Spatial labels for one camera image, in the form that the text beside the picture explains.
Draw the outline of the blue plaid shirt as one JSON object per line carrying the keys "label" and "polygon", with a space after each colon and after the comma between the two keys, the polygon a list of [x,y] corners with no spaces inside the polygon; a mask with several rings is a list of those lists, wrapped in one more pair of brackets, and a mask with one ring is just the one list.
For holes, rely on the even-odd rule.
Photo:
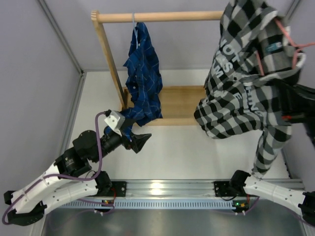
{"label": "blue plaid shirt", "polygon": [[159,93],[162,90],[162,76],[159,71],[159,59],[152,45],[149,31],[143,22],[136,25],[138,49],[135,35],[132,33],[128,59],[124,63],[128,78],[126,88],[131,95],[133,107],[121,111],[125,118],[135,119],[138,126],[162,118]]}

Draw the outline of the black white checkered shirt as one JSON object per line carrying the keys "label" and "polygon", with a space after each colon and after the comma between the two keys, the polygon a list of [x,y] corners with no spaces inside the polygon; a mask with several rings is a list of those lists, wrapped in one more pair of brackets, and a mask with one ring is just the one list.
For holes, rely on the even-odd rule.
{"label": "black white checkered shirt", "polygon": [[258,35],[281,13],[264,0],[231,0],[220,19],[220,39],[205,80],[206,96],[194,118],[212,139],[260,130],[252,175],[263,178],[287,141],[292,127],[282,119],[276,80],[295,84],[300,72],[285,79],[261,74]]}

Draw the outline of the pink wire hanger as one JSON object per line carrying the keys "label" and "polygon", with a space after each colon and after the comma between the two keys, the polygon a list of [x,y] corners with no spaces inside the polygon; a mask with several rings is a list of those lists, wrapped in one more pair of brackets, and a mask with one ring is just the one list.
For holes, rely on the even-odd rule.
{"label": "pink wire hanger", "polygon": [[296,43],[287,26],[278,17],[274,18],[258,35],[261,52],[257,53],[257,62],[262,75],[285,79],[299,73],[305,65],[304,49],[314,47],[314,42]]}

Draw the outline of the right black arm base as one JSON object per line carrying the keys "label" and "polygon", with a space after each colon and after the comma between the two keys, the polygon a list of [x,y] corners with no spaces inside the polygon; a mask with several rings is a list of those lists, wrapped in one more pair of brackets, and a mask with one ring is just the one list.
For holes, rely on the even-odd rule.
{"label": "right black arm base", "polygon": [[251,175],[245,171],[237,170],[230,180],[214,181],[214,191],[216,197],[246,197],[244,191],[245,181]]}

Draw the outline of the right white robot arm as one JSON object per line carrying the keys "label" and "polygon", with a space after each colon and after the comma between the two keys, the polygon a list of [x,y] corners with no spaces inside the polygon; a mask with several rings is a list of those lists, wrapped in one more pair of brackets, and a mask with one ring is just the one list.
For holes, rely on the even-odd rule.
{"label": "right white robot arm", "polygon": [[[275,81],[280,93],[282,118],[289,123],[303,123],[312,144],[315,143],[315,90],[303,85]],[[237,170],[229,181],[237,194],[265,198],[291,210],[310,226],[315,225],[315,192],[293,190],[260,180]]]}

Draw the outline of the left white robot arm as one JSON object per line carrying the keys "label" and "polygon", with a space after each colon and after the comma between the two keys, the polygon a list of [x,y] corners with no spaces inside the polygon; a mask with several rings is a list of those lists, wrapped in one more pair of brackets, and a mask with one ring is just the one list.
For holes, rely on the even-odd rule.
{"label": "left white robot arm", "polygon": [[98,169],[87,177],[92,170],[90,163],[100,163],[120,146],[138,153],[150,137],[150,133],[127,136],[110,131],[100,136],[98,130],[84,131],[36,180],[20,190],[4,193],[9,207],[3,214],[3,224],[28,226],[69,202],[115,196],[113,182],[105,171]]}

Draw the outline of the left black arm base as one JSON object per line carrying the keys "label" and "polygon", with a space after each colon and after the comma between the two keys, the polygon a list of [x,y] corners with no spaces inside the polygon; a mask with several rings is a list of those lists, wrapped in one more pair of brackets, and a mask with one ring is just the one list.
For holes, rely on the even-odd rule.
{"label": "left black arm base", "polygon": [[127,190],[126,181],[111,180],[106,172],[101,172],[95,179],[98,192],[96,196],[100,197],[125,197]]}

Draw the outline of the wooden clothes rack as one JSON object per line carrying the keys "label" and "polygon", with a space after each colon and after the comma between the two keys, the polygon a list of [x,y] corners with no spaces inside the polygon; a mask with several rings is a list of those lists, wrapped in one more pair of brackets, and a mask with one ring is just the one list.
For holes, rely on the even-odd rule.
{"label": "wooden clothes rack", "polygon": [[[186,12],[147,12],[147,13],[115,13],[101,14],[97,10],[91,12],[91,20],[97,33],[103,54],[118,94],[121,108],[131,107],[131,95],[122,87],[113,59],[107,35],[106,23],[137,22],[179,22],[179,21],[213,21],[219,20],[222,11],[186,11]],[[195,103],[203,96],[202,86],[166,86],[159,94],[163,118],[148,123],[150,126],[190,126],[196,125],[193,117]]]}

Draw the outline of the aluminium mounting rail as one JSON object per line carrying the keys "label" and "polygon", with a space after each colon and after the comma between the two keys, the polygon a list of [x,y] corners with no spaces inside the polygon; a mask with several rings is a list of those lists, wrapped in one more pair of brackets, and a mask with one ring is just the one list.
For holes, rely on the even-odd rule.
{"label": "aluminium mounting rail", "polygon": [[[305,191],[301,181],[297,179],[262,179],[272,184],[293,190]],[[214,181],[210,180],[130,180],[127,182],[124,198],[207,198],[216,197]],[[95,180],[55,183],[49,186],[45,183],[40,190],[42,199],[79,199],[112,198],[96,196],[98,189]]]}

